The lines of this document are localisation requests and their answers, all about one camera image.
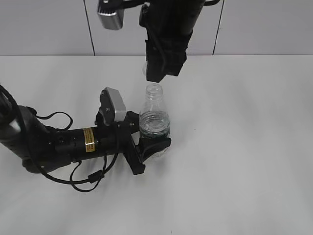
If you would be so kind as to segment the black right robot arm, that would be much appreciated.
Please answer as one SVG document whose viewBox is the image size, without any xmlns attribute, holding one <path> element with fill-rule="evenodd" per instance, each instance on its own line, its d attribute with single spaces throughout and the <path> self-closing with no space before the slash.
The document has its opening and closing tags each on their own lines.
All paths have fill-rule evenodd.
<svg viewBox="0 0 313 235">
<path fill-rule="evenodd" d="M 139 25 L 146 29 L 146 80 L 159 83 L 178 76 L 203 0 L 152 0 L 141 8 Z"/>
</svg>

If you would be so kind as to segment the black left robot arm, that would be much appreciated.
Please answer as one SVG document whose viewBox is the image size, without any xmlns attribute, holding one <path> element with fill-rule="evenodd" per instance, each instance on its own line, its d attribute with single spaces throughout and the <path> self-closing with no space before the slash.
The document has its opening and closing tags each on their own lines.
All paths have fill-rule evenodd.
<svg viewBox="0 0 313 235">
<path fill-rule="evenodd" d="M 74 162 L 123 154 L 134 175 L 144 162 L 171 144 L 169 137 L 140 138 L 139 115 L 127 111 L 118 90 L 106 87 L 100 94 L 95 126 L 81 129 L 53 128 L 42 124 L 33 108 L 18 105 L 6 89 L 0 91 L 0 142 L 31 173 L 52 172 Z"/>
</svg>

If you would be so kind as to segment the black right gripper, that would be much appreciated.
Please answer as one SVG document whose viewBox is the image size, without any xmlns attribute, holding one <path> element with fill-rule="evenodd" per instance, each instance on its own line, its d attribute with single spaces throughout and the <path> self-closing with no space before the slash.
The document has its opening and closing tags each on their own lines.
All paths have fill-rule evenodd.
<svg viewBox="0 0 313 235">
<path fill-rule="evenodd" d="M 178 76 L 187 59 L 186 50 L 192 33 L 163 37 L 146 28 L 146 80 L 159 83 L 165 76 Z"/>
</svg>

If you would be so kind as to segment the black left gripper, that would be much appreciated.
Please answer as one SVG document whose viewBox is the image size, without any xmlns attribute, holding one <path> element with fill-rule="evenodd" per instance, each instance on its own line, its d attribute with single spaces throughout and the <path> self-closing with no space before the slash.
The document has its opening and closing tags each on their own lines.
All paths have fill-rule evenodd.
<svg viewBox="0 0 313 235">
<path fill-rule="evenodd" d="M 105 125 L 103 117 L 97 113 L 94 127 L 96 151 L 99 155 L 114 155 L 111 163 L 104 170 L 107 173 L 115 164 L 117 156 L 122 153 L 133 175 L 142 174 L 146 161 L 152 155 L 163 151 L 171 145 L 171 138 L 139 138 L 136 146 L 132 134 L 139 131 L 139 114 L 128 111 L 122 122 Z"/>
</svg>

